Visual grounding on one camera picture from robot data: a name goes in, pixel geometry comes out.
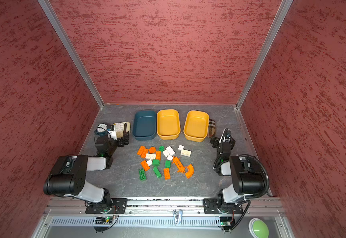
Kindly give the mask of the green 2x4 lego brick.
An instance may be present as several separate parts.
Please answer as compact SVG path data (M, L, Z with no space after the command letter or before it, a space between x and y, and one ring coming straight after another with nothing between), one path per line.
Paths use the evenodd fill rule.
M139 170L139 178L140 178L141 181L147 180L147 178L146 178L146 173L145 173L145 170L144 170L144 169L140 169L140 170Z

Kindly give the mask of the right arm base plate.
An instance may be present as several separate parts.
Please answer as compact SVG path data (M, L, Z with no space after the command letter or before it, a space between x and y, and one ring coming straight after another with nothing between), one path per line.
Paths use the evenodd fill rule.
M219 214L219 215L241 215L243 208L235 205L234 203L225 203L222 199L218 198L205 198L203 199L204 213Z

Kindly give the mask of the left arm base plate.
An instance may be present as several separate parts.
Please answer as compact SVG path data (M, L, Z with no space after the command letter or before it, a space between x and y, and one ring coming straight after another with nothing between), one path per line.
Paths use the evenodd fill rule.
M86 214L124 214L127 198L110 198L99 203L85 202Z

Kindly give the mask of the orange small lego brick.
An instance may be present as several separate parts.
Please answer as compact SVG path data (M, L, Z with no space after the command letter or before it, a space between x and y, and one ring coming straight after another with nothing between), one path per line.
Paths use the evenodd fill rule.
M150 147L149 148L149 153L150 154L155 154L156 153L156 148L155 147Z

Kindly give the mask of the cream lego brick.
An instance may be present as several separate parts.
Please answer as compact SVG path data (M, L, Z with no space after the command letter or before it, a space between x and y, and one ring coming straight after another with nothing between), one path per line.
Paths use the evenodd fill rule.
M156 159L156 154L147 153L145 156L145 159L154 160L154 159Z

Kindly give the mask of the cream 2x4 lego plate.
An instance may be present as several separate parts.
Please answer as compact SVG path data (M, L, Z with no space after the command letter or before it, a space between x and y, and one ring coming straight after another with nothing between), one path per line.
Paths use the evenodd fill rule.
M191 156L191 151L190 150L181 150L181 155L182 156L186 156L186 157L190 157Z

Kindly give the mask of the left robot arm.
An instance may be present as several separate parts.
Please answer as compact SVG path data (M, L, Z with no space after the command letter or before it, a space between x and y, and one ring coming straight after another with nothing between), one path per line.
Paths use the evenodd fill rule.
M43 191L46 195L74 197L90 206L112 207L109 191L86 181L87 172L103 171L111 168L113 154L118 147L129 144L129 132L118 139L110 136L97 138L97 155L68 155L58 157L45 181Z

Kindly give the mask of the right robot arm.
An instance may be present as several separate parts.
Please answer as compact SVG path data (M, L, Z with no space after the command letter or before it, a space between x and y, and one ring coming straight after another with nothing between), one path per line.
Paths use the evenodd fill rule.
M212 137L210 143L217 149L213 170L232 179L232 184L217 194L217 209L225 213L236 205L267 194L270 186L267 170L255 156L231 155L235 140L228 128L223 130L221 137Z

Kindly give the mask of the orange 2x4 lego brick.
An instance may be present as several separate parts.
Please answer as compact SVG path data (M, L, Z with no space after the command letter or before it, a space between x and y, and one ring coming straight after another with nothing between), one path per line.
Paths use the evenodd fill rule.
M140 148L137 151L137 155L142 156L144 151L145 151L145 146L140 146Z

